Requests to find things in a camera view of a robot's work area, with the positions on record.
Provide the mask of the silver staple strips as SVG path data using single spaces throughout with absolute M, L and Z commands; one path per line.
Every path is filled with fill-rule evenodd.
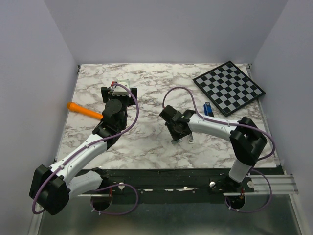
M 180 143 L 180 142 L 182 142 L 182 138 L 177 139 L 177 140 L 171 140 L 171 143 L 172 143 L 173 145 L 178 144 L 178 143 Z

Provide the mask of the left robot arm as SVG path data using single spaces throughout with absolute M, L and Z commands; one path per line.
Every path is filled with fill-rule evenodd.
M 133 128 L 133 123 L 127 126 L 127 108 L 138 106 L 137 88 L 115 82 L 110 87 L 102 87 L 101 94 L 105 103 L 103 117 L 92 134 L 62 160 L 51 166 L 42 164 L 36 168 L 29 192 L 33 200 L 33 214 L 46 211 L 56 215 L 75 196 L 89 191 L 104 193 L 114 187 L 98 168 L 83 175 L 79 172 Z

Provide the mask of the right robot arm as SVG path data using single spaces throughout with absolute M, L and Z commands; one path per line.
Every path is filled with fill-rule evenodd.
M 225 187 L 231 192 L 243 186 L 243 179 L 255 166 L 268 142 L 263 132 L 247 117 L 239 121 L 223 121 L 209 116 L 200 117 L 194 110 L 181 113 L 170 105 L 159 116 L 165 121 L 173 142 L 192 133 L 201 133 L 231 143 L 236 160 L 225 179 Z

